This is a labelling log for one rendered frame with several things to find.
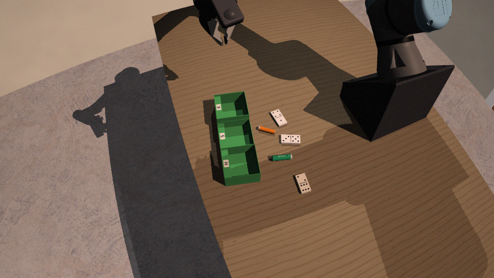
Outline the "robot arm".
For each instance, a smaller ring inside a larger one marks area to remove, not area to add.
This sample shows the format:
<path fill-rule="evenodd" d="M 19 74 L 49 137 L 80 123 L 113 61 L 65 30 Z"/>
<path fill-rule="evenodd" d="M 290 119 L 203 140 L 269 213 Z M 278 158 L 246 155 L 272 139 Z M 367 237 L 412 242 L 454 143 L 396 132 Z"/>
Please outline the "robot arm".
<path fill-rule="evenodd" d="M 242 23 L 235 0 L 209 0 L 221 26 Z M 451 0 L 365 0 L 378 49 L 378 78 L 399 78 L 427 71 L 414 35 L 445 27 L 451 17 Z"/>

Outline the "white domino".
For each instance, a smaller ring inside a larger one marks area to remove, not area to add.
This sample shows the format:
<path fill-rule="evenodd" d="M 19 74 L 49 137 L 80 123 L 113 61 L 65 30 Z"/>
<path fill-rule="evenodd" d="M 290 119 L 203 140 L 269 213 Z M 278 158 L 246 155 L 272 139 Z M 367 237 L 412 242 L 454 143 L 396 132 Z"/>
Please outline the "white domino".
<path fill-rule="evenodd" d="M 283 135 L 283 134 L 281 134 L 281 144 L 300 145 L 300 135 Z"/>
<path fill-rule="evenodd" d="M 287 121 L 285 120 L 284 116 L 281 114 L 281 112 L 279 111 L 279 109 L 270 112 L 270 114 L 272 115 L 273 119 L 275 120 L 275 122 L 277 123 L 277 125 L 279 127 L 287 124 Z"/>

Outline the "cream domino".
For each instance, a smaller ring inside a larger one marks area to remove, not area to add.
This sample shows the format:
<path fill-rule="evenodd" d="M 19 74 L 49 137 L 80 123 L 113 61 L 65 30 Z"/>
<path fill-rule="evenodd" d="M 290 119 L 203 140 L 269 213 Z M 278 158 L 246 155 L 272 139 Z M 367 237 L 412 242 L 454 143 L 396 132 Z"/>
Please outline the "cream domino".
<path fill-rule="evenodd" d="M 311 191 L 311 188 L 310 188 L 310 185 L 308 183 L 308 180 L 306 178 L 305 173 L 296 175 L 295 179 L 297 181 L 297 185 L 300 189 L 301 194 L 304 194 L 304 193 Z"/>

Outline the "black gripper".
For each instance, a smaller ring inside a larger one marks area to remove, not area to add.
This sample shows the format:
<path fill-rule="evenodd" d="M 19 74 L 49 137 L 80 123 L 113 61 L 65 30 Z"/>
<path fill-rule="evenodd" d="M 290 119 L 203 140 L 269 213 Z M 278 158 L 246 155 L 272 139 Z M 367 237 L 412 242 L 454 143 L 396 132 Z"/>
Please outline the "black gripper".
<path fill-rule="evenodd" d="M 195 7 L 199 10 L 199 22 L 205 31 L 220 45 L 223 46 L 221 34 L 218 31 L 219 22 L 209 0 L 193 0 Z M 224 42 L 228 44 L 234 26 L 227 27 L 224 35 Z"/>

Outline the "green battery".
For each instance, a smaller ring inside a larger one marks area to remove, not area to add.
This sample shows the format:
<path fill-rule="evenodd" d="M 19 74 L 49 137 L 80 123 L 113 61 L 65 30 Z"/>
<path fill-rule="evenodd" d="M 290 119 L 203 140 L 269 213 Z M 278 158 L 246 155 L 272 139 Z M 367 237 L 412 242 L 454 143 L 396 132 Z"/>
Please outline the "green battery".
<path fill-rule="evenodd" d="M 283 154 L 283 155 L 273 155 L 272 161 L 281 161 L 281 160 L 290 160 L 292 159 L 292 154 Z"/>

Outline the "green three-compartment bin rack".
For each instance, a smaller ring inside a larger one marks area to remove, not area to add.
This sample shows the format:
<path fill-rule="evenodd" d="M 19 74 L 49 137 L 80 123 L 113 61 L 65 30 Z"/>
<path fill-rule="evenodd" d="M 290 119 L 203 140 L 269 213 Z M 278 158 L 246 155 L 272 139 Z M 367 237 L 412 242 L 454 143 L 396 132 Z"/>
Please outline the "green three-compartment bin rack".
<path fill-rule="evenodd" d="M 245 92 L 214 95 L 225 186 L 260 182 Z"/>

